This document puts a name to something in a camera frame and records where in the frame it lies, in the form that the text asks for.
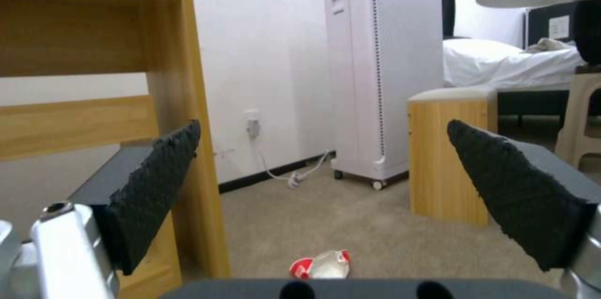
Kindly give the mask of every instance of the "beige plastic chair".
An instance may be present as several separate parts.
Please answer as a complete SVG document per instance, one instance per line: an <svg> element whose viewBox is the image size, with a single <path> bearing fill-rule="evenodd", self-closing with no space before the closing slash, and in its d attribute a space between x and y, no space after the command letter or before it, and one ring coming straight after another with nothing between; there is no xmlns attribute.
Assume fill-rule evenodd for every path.
<svg viewBox="0 0 601 299"><path fill-rule="evenodd" d="M601 74L577 74L571 82L564 127L557 137L555 154L576 169L582 156L601 153L601 138L586 135L588 105L597 89L601 89Z"/></svg>

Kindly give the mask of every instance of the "wooden shelf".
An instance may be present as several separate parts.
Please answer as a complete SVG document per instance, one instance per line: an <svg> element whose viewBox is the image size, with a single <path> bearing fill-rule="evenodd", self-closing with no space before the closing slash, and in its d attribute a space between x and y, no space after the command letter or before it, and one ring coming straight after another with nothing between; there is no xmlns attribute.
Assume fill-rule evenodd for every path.
<svg viewBox="0 0 601 299"><path fill-rule="evenodd" d="M150 92L0 108L0 159L167 134L198 119L198 156L172 224L155 239L162 247L151 248L138 273L123 279L122 295L157 297L179 285L175 251L210 277L228 277L193 0L0 0L0 12L0 77L146 72Z"/></svg>

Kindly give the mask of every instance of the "cushioned stool top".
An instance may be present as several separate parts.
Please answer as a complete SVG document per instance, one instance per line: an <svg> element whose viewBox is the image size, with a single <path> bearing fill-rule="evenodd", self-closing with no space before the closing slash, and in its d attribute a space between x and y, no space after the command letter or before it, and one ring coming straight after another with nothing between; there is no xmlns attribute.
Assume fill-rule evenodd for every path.
<svg viewBox="0 0 601 299"><path fill-rule="evenodd" d="M434 89L409 98L410 102L426 100L491 100L496 90L485 86Z"/></svg>

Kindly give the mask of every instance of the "black baseboard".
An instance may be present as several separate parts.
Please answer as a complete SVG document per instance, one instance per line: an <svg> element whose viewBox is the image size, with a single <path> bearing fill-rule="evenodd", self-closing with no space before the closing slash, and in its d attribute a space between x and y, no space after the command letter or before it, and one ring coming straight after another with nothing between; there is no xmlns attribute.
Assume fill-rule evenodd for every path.
<svg viewBox="0 0 601 299"><path fill-rule="evenodd" d="M330 152L330 156L335 156L335 155L336 155L336 151ZM276 176L283 175L284 173L292 172L292 171L298 170L300 168L306 167L307 163L315 162L316 160L319 160L322 156L323 156L323 154L319 155L319 156L307 158L306 160L292 162L290 164L286 164L285 166L276 167L276 168L273 168L270 170L271 170L271 173L273 173ZM234 179L233 181L219 184L219 193L222 194L222 193L226 193L226 192L231 192L233 190L238 190L238 189L244 188L246 186L251 186L256 183L266 181L268 179L271 179L271 177L269 176L269 174L266 171L259 172L254 175L249 175L246 177Z"/></svg>

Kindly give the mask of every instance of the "plastic stool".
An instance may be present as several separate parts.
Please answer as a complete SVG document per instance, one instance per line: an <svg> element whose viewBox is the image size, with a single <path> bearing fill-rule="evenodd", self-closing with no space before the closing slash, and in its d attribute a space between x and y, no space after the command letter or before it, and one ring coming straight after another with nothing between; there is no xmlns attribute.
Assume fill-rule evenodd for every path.
<svg viewBox="0 0 601 299"><path fill-rule="evenodd" d="M555 145L555 154L576 169L582 156L601 153L601 138L586 135L590 98L595 90L601 89L601 73L580 74L586 70L590 70L589 67L579 67L571 81L565 122Z"/></svg>
<svg viewBox="0 0 601 299"><path fill-rule="evenodd" d="M488 224L488 211L449 141L458 119L497 131L496 91L487 87L430 90L408 100L411 210L434 218Z"/></svg>

